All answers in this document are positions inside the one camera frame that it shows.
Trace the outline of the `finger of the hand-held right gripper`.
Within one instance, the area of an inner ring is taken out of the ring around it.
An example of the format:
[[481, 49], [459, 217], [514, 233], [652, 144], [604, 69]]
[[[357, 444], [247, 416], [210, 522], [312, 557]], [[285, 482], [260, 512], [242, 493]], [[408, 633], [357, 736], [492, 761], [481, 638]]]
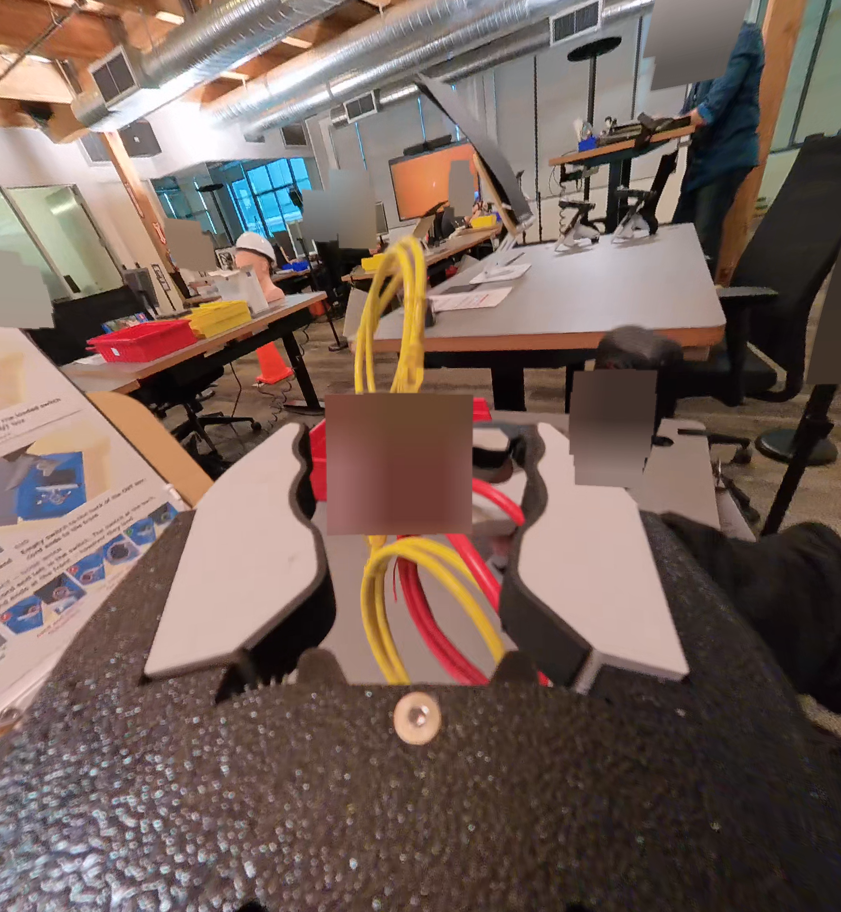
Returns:
[[[472, 480], [490, 485], [520, 508], [527, 484], [517, 460], [524, 445], [516, 426], [475, 424], [472, 430]], [[490, 497], [472, 489], [473, 533], [504, 536], [512, 534], [517, 523]]]
[[720, 530], [707, 430], [691, 419], [665, 418], [657, 434], [670, 445], [653, 446], [637, 484], [637, 505], [674, 513]]

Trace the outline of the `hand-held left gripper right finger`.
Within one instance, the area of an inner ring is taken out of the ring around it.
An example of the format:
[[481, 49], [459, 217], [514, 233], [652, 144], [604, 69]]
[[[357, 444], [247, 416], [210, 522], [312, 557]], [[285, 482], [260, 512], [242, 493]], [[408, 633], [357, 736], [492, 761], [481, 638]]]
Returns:
[[521, 425], [517, 438], [524, 522], [502, 577], [505, 633], [553, 686], [581, 694], [608, 668], [688, 678], [634, 499], [623, 488], [578, 485], [556, 427]]

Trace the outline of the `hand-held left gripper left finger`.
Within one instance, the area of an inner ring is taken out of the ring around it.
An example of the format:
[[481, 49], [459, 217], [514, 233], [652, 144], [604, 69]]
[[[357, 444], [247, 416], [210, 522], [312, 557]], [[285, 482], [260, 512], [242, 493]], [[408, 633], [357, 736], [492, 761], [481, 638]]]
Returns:
[[335, 593], [310, 475], [291, 422], [221, 475], [195, 509], [144, 667], [147, 679], [218, 669], [218, 700], [280, 683], [319, 647]]

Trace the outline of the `person's right forearm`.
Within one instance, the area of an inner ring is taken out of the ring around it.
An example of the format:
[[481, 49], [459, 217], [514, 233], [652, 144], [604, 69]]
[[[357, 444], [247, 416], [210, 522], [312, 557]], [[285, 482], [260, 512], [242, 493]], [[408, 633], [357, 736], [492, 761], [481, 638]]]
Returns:
[[819, 522], [742, 541], [662, 516], [778, 660], [794, 689], [841, 714], [841, 536]]

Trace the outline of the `grey desk wood edge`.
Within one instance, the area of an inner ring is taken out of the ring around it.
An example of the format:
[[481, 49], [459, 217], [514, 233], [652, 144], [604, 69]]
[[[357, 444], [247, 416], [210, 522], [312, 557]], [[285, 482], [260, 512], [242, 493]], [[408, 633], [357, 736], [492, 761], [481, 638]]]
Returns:
[[216, 336], [201, 339], [191, 346], [144, 363], [69, 364], [62, 371], [84, 393], [130, 393], [159, 374], [178, 384], [189, 384], [206, 372], [222, 370], [262, 346], [283, 342], [290, 365], [300, 387], [303, 404], [295, 406], [304, 414], [319, 414], [323, 405], [315, 393], [294, 332], [312, 320], [311, 305], [325, 300], [323, 292], [288, 295], [275, 307], [244, 325], [232, 327]]
[[567, 253], [527, 245], [528, 270], [495, 284], [508, 295], [494, 307], [439, 314], [426, 330], [426, 369], [488, 369], [496, 409], [524, 411], [526, 369], [582, 365], [621, 325], [641, 325], [709, 356], [723, 340], [725, 315], [691, 224], [645, 239]]

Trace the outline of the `red plastic bin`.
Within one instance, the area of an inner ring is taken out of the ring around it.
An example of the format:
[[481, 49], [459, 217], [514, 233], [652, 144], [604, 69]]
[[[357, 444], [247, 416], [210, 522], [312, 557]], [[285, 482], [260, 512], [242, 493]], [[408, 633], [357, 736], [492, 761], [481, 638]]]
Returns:
[[[481, 397], [473, 398], [472, 421], [477, 423], [489, 421], [491, 418], [491, 409], [485, 399]], [[312, 472], [310, 475], [312, 492], [319, 503], [324, 503], [327, 500], [327, 458], [324, 419], [310, 429], [309, 440], [312, 455]]]

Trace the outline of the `black office chair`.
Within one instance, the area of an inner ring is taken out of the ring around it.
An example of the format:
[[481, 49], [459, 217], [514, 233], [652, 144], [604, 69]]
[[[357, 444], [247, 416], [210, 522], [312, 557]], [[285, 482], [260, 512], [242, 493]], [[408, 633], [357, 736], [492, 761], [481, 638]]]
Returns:
[[786, 402], [802, 390], [814, 301], [841, 246], [841, 132], [807, 138], [788, 177], [718, 289], [724, 342], [696, 368], [695, 395], [729, 407]]
[[198, 444], [203, 443], [214, 455], [218, 455], [212, 439], [206, 430], [209, 426], [233, 426], [248, 423], [252, 432], [262, 430], [262, 424], [255, 418], [224, 415], [221, 412], [202, 413], [198, 396], [220, 380], [224, 366], [193, 366], [191, 371], [182, 373], [179, 368], [159, 372], [146, 382], [150, 406], [163, 418], [170, 408], [183, 409], [186, 420], [172, 432], [178, 442], [184, 444], [190, 453], [198, 455]]

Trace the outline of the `orange traffic cone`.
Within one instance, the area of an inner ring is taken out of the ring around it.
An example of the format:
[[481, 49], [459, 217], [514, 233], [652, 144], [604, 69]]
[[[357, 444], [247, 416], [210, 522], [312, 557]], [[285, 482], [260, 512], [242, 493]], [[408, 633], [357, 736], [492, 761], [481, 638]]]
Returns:
[[293, 368], [284, 360], [274, 341], [257, 348], [255, 355], [258, 362], [256, 385], [274, 386], [293, 377]]

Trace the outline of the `wooden standing desk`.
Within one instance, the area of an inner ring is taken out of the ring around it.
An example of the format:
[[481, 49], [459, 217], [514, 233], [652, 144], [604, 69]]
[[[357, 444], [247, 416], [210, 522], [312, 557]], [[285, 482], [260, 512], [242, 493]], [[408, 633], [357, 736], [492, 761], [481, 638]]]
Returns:
[[640, 115], [635, 123], [598, 139], [593, 148], [551, 158], [549, 165], [560, 169], [561, 183], [577, 180], [579, 176], [584, 179], [589, 170], [609, 167], [604, 228], [611, 234], [624, 214], [616, 192], [623, 187], [631, 188], [632, 161], [662, 144], [691, 135], [695, 129], [689, 116], [654, 119]]

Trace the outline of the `printed instruction board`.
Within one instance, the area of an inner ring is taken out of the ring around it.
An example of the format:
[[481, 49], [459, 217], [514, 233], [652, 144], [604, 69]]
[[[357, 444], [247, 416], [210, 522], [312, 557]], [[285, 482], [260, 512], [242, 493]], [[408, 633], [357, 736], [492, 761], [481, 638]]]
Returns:
[[0, 327], [0, 729], [211, 481], [145, 408], [180, 485], [22, 330]]

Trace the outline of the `black tilted board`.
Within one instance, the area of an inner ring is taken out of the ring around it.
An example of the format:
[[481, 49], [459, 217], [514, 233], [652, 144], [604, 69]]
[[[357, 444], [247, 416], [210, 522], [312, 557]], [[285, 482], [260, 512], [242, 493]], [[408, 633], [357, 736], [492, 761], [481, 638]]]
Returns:
[[459, 93], [441, 80], [418, 73], [414, 83], [472, 144], [479, 161], [479, 171], [497, 203], [501, 219], [512, 236], [522, 234], [533, 223], [533, 212], [518, 183], [515, 172], [485, 124], [460, 98]]

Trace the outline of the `white carton box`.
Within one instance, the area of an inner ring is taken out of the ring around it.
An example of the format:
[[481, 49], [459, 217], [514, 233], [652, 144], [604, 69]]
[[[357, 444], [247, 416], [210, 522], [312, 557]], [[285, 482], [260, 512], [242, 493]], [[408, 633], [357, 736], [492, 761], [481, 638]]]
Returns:
[[215, 271], [209, 274], [222, 301], [244, 301], [252, 317], [270, 309], [258, 278], [250, 270]]

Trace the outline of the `mannequin head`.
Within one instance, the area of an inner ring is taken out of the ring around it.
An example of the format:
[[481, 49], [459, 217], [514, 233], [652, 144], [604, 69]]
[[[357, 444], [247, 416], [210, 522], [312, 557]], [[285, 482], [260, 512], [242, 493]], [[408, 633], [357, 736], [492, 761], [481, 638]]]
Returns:
[[235, 261], [239, 269], [248, 271], [257, 280], [267, 304], [276, 304], [284, 300], [284, 291], [274, 283], [272, 278], [273, 261], [270, 258], [252, 251], [241, 250], [237, 252]]

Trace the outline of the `black floor lamp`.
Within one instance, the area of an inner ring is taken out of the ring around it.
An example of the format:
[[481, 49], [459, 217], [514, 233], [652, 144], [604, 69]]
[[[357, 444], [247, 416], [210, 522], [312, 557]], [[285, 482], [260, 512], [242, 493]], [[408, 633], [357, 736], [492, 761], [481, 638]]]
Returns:
[[[586, 43], [567, 55], [567, 60], [571, 63], [587, 61], [588, 62], [588, 97], [587, 97], [587, 116], [584, 125], [578, 129], [579, 141], [585, 143], [585, 152], [594, 152], [600, 149], [600, 141], [595, 133], [595, 95], [596, 95], [596, 70], [597, 59], [616, 49], [622, 39], [620, 37], [597, 38]], [[587, 167], [575, 166], [578, 170], [566, 171], [566, 166], [561, 166], [561, 184], [569, 181], [576, 183], [578, 187], [582, 181], [585, 182], [584, 199], [590, 199], [590, 174], [595, 168], [588, 171]]]

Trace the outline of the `orange wall screen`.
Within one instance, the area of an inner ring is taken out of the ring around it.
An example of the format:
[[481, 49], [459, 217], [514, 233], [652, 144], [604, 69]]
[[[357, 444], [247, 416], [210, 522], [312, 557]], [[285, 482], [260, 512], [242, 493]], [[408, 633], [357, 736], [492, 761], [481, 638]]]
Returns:
[[401, 156], [388, 162], [398, 218], [402, 222], [418, 220], [436, 204], [454, 206], [449, 186], [453, 171], [465, 172], [460, 187], [472, 189], [471, 199], [479, 197], [481, 179], [474, 163], [471, 143], [450, 143], [431, 152]]

